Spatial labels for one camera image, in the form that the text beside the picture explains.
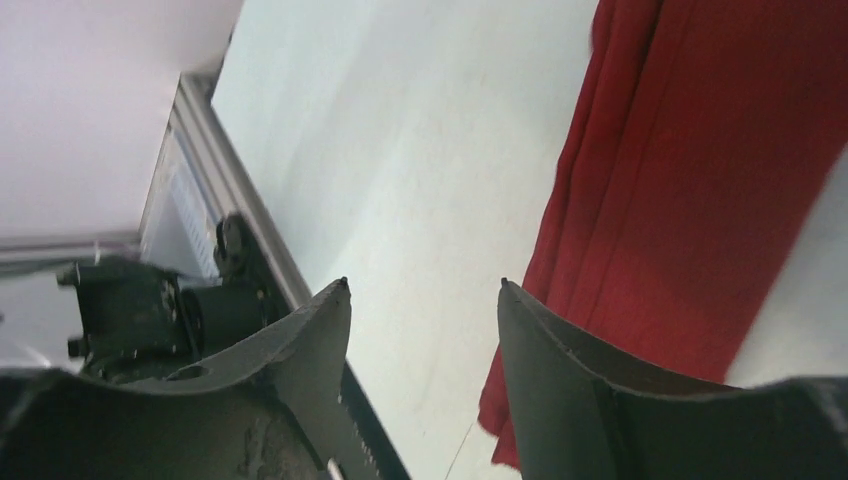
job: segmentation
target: white table surface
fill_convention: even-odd
[[[245,4],[213,106],[310,288],[350,279],[348,358],[414,478],[518,477],[489,465],[494,441],[475,424],[477,401],[497,344],[499,280],[520,281],[530,258],[595,6]],[[839,271],[803,275],[837,275],[844,292],[848,231],[827,227],[845,206],[841,172],[843,193],[821,217],[836,240],[814,232],[799,264],[819,255]],[[782,284],[799,283],[789,277]],[[818,341],[833,344],[822,353],[821,343],[793,347],[797,317],[815,315],[789,307],[799,304],[792,287],[780,288],[732,380],[848,371],[838,348],[848,295],[817,307]]]

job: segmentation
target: metal frame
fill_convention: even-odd
[[[4,238],[0,239],[0,266],[74,261],[111,254],[137,256],[140,238],[137,232]]]
[[[245,218],[286,300],[297,309],[312,293],[204,95],[203,82],[193,75],[180,78],[170,128],[184,142],[186,160],[212,215],[216,220],[231,213]]]

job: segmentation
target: bolt hole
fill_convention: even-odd
[[[208,368],[202,365],[191,365],[189,367],[177,370],[176,372],[168,375],[168,378],[166,378],[165,381],[179,382],[180,380],[191,380],[193,378],[200,378],[204,375],[209,375]]]

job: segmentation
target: red fabric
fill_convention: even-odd
[[[721,381],[848,141],[848,2],[601,0],[524,288]],[[518,467],[495,354],[480,424]]]

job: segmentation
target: black plastic part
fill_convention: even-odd
[[[168,379],[3,370],[0,479],[318,478],[330,458],[348,480],[408,478],[345,363],[349,331],[340,280]]]
[[[738,390],[690,378],[507,281],[498,325],[526,479],[848,478],[848,379]]]
[[[269,323],[264,293],[249,282],[186,289],[181,298],[197,348],[204,355],[227,348]]]

